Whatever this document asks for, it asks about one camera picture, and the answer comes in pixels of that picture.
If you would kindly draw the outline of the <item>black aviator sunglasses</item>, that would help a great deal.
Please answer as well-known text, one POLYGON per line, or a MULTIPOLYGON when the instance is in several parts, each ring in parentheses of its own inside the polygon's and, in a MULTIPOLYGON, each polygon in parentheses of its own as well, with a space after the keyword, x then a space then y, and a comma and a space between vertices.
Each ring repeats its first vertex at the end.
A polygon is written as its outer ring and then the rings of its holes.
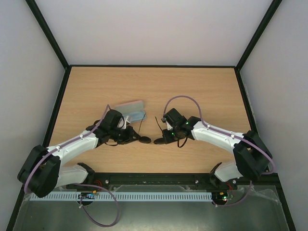
POLYGON ((144 144, 155 144, 155 145, 163 145, 163 144, 166 144, 166 143, 167 143, 167 142, 166 142, 166 139, 165 139, 165 137, 164 137, 163 130, 161 129, 161 127, 160 127, 160 125, 159 125, 159 123, 158 123, 157 117, 156 117, 155 119, 156 119, 157 125, 159 126, 159 128, 160 128, 160 130, 161 130, 161 132, 162 132, 162 137, 157 138, 157 139, 155 139, 155 140, 153 141, 151 138, 149 138, 149 137, 147 137, 147 136, 140 136, 139 139, 138 139, 138 141, 139 141, 140 143, 144 143, 144 144))

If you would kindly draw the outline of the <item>light blue cleaning cloth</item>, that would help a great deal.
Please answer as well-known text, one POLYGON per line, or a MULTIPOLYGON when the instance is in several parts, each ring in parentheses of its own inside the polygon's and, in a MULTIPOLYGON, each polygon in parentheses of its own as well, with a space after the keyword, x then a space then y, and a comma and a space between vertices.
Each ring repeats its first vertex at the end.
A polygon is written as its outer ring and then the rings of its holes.
POLYGON ((126 116, 128 116, 128 121, 130 123, 140 122, 145 117, 145 111, 136 111, 136 112, 130 112, 127 113, 126 116))

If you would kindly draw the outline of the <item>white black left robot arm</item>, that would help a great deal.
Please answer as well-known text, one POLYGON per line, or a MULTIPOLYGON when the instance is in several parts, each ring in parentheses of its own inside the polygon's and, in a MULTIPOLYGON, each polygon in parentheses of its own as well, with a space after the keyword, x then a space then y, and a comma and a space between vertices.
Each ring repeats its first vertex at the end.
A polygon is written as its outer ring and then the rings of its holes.
POLYGON ((41 198, 57 187, 85 181, 89 174, 85 167, 80 164, 66 166, 75 157, 109 140, 123 145, 139 138, 127 117, 117 110, 106 109, 101 119, 77 136, 54 146, 37 145, 32 148, 17 178, 23 184, 25 193, 34 193, 41 198))

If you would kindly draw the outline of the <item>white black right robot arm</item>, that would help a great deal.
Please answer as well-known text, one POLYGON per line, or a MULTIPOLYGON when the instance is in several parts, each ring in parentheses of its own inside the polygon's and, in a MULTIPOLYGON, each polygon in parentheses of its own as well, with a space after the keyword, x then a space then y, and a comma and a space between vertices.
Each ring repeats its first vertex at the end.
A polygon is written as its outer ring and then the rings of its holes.
POLYGON ((163 130, 165 144, 179 142, 184 139, 204 141, 217 146, 234 156, 234 160, 218 163, 212 169, 210 184, 221 188, 227 181, 237 178, 247 178, 256 181, 261 175, 271 174, 266 168, 275 165, 273 157, 259 135, 253 131, 246 133, 233 132, 215 127, 202 118, 182 115, 163 116, 167 128, 163 130))

